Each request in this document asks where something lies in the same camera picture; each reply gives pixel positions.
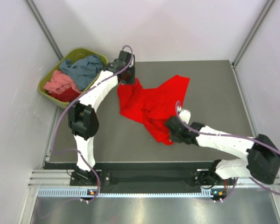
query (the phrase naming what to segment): blue cloth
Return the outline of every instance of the blue cloth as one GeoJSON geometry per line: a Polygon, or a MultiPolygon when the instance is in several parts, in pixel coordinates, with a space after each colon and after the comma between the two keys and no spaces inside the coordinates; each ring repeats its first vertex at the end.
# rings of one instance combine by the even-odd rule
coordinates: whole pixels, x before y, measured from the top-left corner
{"type": "Polygon", "coordinates": [[[61,62],[59,69],[71,77],[78,89],[83,91],[100,73],[103,66],[97,55],[91,55],[73,64],[71,64],[71,60],[65,59],[61,62]]]}

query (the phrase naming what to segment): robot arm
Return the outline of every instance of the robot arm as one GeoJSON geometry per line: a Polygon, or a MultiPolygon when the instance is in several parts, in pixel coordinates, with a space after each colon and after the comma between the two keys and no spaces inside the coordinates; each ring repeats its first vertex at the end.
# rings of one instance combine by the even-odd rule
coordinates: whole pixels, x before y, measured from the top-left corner
{"type": "Polygon", "coordinates": [[[171,117],[166,122],[166,126],[170,129],[170,139],[174,142],[209,147],[238,157],[238,159],[230,161],[216,160],[213,162],[208,176],[213,179],[214,183],[232,177],[254,177],[262,183],[273,184],[280,168],[280,156],[253,141],[256,139],[276,148],[267,136],[259,134],[257,138],[242,139],[196,122],[190,126],[196,130],[193,132],[183,126],[177,117],[171,117]]]}
{"type": "MultiPolygon", "coordinates": [[[[69,109],[69,127],[75,137],[77,150],[81,152],[91,167],[95,165],[93,140],[99,127],[96,111],[110,90],[117,86],[119,82],[123,84],[135,82],[134,55],[132,56],[131,53],[123,50],[120,52],[118,59],[103,68],[91,87],[91,91],[84,94],[69,109]],[[127,65],[131,57],[133,57],[133,61],[129,68],[118,75],[114,75],[127,65]]],[[[90,171],[80,156],[78,156],[77,166],[81,170],[90,171]]]]}

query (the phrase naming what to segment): clothes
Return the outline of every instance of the clothes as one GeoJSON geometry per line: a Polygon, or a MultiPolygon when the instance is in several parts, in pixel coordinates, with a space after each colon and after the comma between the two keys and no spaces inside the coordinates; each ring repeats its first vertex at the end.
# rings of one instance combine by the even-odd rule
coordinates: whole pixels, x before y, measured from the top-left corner
{"type": "Polygon", "coordinates": [[[78,89],[83,91],[100,73],[103,66],[102,61],[97,55],[91,55],[73,64],[71,64],[71,60],[64,60],[61,62],[59,69],[69,75],[78,89]]]}
{"type": "Polygon", "coordinates": [[[74,91],[72,88],[68,88],[64,92],[60,94],[56,94],[54,92],[49,93],[50,96],[62,101],[62,102],[70,102],[71,100],[74,100],[77,98],[80,93],[74,91]]]}
{"type": "Polygon", "coordinates": [[[133,85],[120,85],[117,89],[120,114],[142,123],[157,142],[171,145],[165,122],[175,116],[175,103],[183,100],[190,79],[174,76],[155,89],[143,89],[139,80],[133,85]]]}
{"type": "Polygon", "coordinates": [[[75,82],[68,75],[63,74],[58,70],[54,71],[50,82],[47,82],[43,88],[56,94],[60,94],[68,88],[72,88],[79,94],[81,93],[81,91],[76,87],[75,82]]]}

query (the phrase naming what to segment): red cloth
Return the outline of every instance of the red cloth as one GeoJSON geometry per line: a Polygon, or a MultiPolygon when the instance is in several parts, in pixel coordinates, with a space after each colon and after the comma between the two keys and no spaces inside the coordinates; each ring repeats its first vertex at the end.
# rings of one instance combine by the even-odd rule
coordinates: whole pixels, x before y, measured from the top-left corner
{"type": "Polygon", "coordinates": [[[183,104],[189,81],[176,75],[154,89],[143,89],[138,79],[133,85],[121,84],[117,89],[120,114],[142,123],[157,142],[171,145],[165,122],[175,116],[175,103],[183,104]]]}
{"type": "Polygon", "coordinates": [[[71,100],[74,100],[75,98],[77,98],[80,93],[74,91],[71,87],[68,88],[67,90],[63,91],[60,94],[56,94],[54,92],[49,92],[49,95],[51,97],[54,97],[62,102],[70,102],[71,100]]]}

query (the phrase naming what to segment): yellow-green plastic bin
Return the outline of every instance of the yellow-green plastic bin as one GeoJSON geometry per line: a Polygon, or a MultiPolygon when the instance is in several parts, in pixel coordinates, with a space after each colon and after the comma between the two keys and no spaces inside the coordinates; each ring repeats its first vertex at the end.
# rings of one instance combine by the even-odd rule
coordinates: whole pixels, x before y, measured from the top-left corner
{"type": "MultiPolygon", "coordinates": [[[[53,76],[53,73],[55,70],[59,70],[59,65],[61,64],[61,62],[65,59],[70,59],[72,63],[76,62],[77,60],[80,60],[82,58],[86,58],[89,55],[98,55],[99,58],[101,59],[101,61],[103,62],[104,65],[106,65],[108,63],[108,60],[105,56],[100,55],[96,52],[93,52],[91,50],[88,49],[84,49],[84,48],[78,48],[75,49],[73,51],[71,51],[67,56],[65,56],[38,84],[38,91],[44,95],[45,97],[47,97],[49,100],[51,100],[54,104],[56,104],[57,106],[65,109],[68,105],[69,102],[62,102],[58,99],[55,99],[54,97],[51,97],[48,94],[48,91],[44,90],[43,87],[45,86],[45,84],[47,82],[49,82],[53,76]]],[[[96,79],[98,78],[99,75],[97,75],[97,77],[88,85],[88,87],[81,93],[85,93],[92,85],[93,83],[96,81],[96,79]]]]}

